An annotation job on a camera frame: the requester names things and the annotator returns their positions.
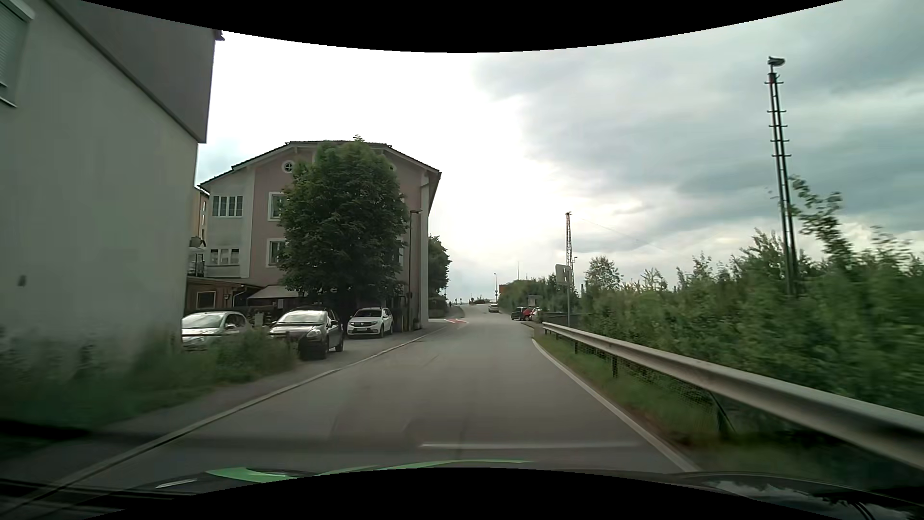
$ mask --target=car windshield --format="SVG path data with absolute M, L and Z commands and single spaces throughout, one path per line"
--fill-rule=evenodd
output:
M 382 317 L 382 309 L 359 309 L 353 317 Z
M 924 0 L 459 53 L 0 4 L 0 504 L 455 456 L 924 486 Z
M 197 314 L 183 318 L 183 328 L 217 328 L 222 324 L 221 314 Z
M 276 323 L 307 323 L 319 325 L 324 323 L 327 313 L 324 311 L 292 311 L 281 317 Z

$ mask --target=roof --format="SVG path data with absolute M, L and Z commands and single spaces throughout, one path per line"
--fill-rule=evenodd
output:
M 247 297 L 248 300 L 254 298 L 273 298 L 278 300 L 279 298 L 295 298 L 298 297 L 298 293 L 295 291 L 290 291 L 281 285 L 267 285 L 263 289 L 254 292 Z
M 213 180 L 216 180 L 216 179 L 218 179 L 218 178 L 220 178 L 220 177 L 224 177 L 225 175 L 228 175 L 228 174 L 230 174 L 230 173 L 234 173 L 234 172 L 236 172 L 236 171 L 238 171 L 238 170 L 240 170 L 240 169 L 242 169 L 242 168 L 248 167 L 248 166 L 250 166 L 251 164 L 253 164 L 253 163 L 257 162 L 257 161 L 260 161 L 260 160 L 263 160 L 263 159 L 269 157 L 270 155 L 275 155 L 276 153 L 283 151 L 284 149 L 288 148 L 289 146 L 318 146 L 319 144 L 321 144 L 321 143 L 323 143 L 323 142 L 332 142 L 332 143 L 334 143 L 334 144 L 340 145 L 340 144 L 344 144 L 344 143 L 346 143 L 346 142 L 352 142 L 352 140 L 351 140 L 351 141 L 289 141 L 289 142 L 286 142 L 285 144 L 283 144 L 282 146 L 278 146 L 278 147 L 274 148 L 273 150 L 270 150 L 269 152 L 264 152 L 264 153 L 262 153 L 262 154 L 260 154 L 260 155 L 257 155 L 256 157 L 251 157 L 250 159 L 247 159 L 246 161 L 237 163 L 237 164 L 233 165 L 233 166 L 231 167 L 231 169 L 227 170 L 225 173 L 216 175 L 215 177 L 212 177 L 211 179 L 204 181 L 202 184 L 207 184 L 207 183 L 212 182 Z M 411 157 L 410 155 L 405 155 L 405 154 L 402 154 L 401 152 L 398 152 L 395 148 L 392 148 L 392 146 L 391 146 L 390 144 L 387 144 L 387 143 L 385 143 L 385 142 L 367 142 L 366 144 L 368 144 L 368 145 L 371 146 L 372 148 L 387 148 L 389 152 L 391 152 L 391 153 L 393 153 L 393 154 L 395 154 L 395 155 L 397 155 L 397 156 L 399 156 L 399 157 L 401 157 L 401 158 L 403 158 L 403 159 L 406 159 L 407 161 L 410 161 L 410 162 L 412 162 L 412 163 L 414 163 L 414 164 L 416 164 L 416 165 L 418 165 L 418 166 L 427 168 L 428 170 L 430 170 L 430 171 L 432 171 L 433 173 L 436 174 L 436 179 L 437 179 L 437 180 L 439 180 L 439 178 L 440 178 L 440 177 L 442 176 L 442 174 L 443 174 L 443 172 L 441 172 L 440 170 L 436 169 L 435 167 L 432 167 L 432 166 L 430 166 L 430 165 L 428 165 L 428 164 L 426 164 L 426 163 L 422 163 L 422 162 L 420 162 L 419 160 L 415 159 L 414 157 Z

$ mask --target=awning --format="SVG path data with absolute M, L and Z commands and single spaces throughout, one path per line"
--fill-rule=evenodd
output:
M 247 297 L 248 300 L 253 300 L 256 298 L 270 298 L 273 300 L 278 300 L 279 298 L 297 298 L 298 293 L 295 291 L 290 291 L 281 285 L 267 285 L 263 289 L 254 292 Z

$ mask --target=grass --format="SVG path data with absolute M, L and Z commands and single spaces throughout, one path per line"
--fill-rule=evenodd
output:
M 821 434 L 767 427 L 779 425 L 772 418 L 758 425 L 728 411 L 734 429 L 723 433 L 715 401 L 703 401 L 701 394 L 691 392 L 685 384 L 668 381 L 665 376 L 633 373 L 623 363 L 614 378 L 609 358 L 583 350 L 575 353 L 572 341 L 545 335 L 540 328 L 536 328 L 535 339 L 555 359 L 705 471 L 772 473 L 861 489 L 924 485 L 922 474 L 916 470 Z
M 152 338 L 130 363 L 112 352 L 18 341 L 0 354 L 0 460 L 296 364 L 287 345 L 257 330 L 198 352 Z

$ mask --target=house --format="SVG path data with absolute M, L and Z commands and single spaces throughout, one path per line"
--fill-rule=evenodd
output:
M 81 0 L 0 0 L 7 338 L 131 353 L 179 333 L 189 186 L 222 39 Z
M 184 315 L 203 310 L 245 306 L 247 299 L 242 297 L 244 293 L 253 293 L 261 288 L 234 279 L 205 278 L 205 257 L 209 253 L 208 243 L 205 241 L 208 204 L 209 193 L 199 186 L 194 186 L 189 211 L 189 232 L 192 235 L 189 237 Z
M 282 190 L 292 180 L 298 161 L 312 162 L 321 141 L 293 141 L 234 165 L 229 171 L 202 183 L 211 200 L 206 221 L 209 230 L 205 272 L 210 279 L 234 279 L 264 289 L 248 294 L 249 304 L 276 304 L 289 308 L 298 295 L 279 285 L 281 271 L 275 266 L 279 248 L 285 243 L 279 225 Z M 401 252 L 401 280 L 410 280 L 410 298 L 397 298 L 385 304 L 402 316 L 404 328 L 419 321 L 426 327 L 428 217 L 441 173 L 438 169 L 398 152 L 388 144 L 367 143 L 393 165 L 412 210 L 411 232 L 402 239 L 408 243 Z

